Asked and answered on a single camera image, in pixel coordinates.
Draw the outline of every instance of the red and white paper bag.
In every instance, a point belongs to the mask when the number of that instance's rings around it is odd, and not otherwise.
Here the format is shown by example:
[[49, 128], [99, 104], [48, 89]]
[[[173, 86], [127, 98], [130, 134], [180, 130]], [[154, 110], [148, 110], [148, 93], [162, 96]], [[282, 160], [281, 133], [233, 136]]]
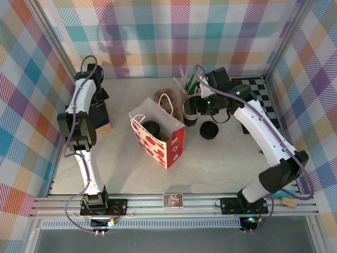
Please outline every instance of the red and white paper bag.
[[[139, 107], [129, 112], [129, 117], [138, 143], [162, 166], [168, 169], [183, 152], [185, 125], [168, 114], [150, 98], [145, 99]], [[164, 142], [153, 137], [141, 125], [147, 121], [158, 123], [161, 134], [169, 140]]]

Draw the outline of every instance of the black container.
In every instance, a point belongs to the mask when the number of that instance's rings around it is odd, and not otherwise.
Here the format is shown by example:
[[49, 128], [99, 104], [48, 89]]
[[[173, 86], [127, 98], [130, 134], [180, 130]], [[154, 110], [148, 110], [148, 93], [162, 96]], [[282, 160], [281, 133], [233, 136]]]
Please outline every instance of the black container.
[[219, 128], [213, 121], [205, 121], [200, 127], [200, 135], [208, 140], [212, 140], [219, 133]]
[[160, 126], [157, 122], [146, 121], [142, 126], [155, 138], [159, 139]]

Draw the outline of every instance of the small card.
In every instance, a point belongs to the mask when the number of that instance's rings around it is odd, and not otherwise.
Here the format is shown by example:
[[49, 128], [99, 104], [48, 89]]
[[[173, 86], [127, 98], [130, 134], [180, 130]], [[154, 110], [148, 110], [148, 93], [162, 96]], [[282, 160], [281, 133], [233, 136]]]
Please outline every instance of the small card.
[[182, 193], [163, 194], [163, 208], [183, 208], [184, 198]]

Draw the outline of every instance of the colorful plaid backdrop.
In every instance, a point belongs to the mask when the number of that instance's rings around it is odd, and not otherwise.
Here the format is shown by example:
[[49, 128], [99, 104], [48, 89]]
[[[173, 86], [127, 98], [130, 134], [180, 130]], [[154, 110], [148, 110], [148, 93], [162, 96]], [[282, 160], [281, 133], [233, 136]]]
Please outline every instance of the colorful plaid backdrop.
[[271, 81], [287, 139], [311, 157], [315, 200], [337, 250], [337, 0], [314, 2]]
[[24, 0], [0, 6], [0, 252], [18, 252], [60, 147], [73, 82]]
[[107, 77], [180, 76], [196, 63], [262, 75], [302, 0], [39, 0], [74, 66]]

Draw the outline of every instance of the black and white checkerboard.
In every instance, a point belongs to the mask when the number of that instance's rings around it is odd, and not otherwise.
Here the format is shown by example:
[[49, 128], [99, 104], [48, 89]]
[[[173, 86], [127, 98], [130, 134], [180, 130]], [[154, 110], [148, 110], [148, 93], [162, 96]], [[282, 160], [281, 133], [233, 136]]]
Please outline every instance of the black and white checkerboard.
[[[250, 77], [250, 78], [235, 78], [236, 85], [247, 84], [251, 87], [252, 91], [257, 96], [263, 111], [267, 114], [270, 121], [278, 129], [280, 128], [279, 121], [277, 120], [272, 101], [269, 99], [267, 90], [265, 88], [265, 82], [262, 77]], [[247, 129], [242, 126], [243, 132], [248, 133]]]

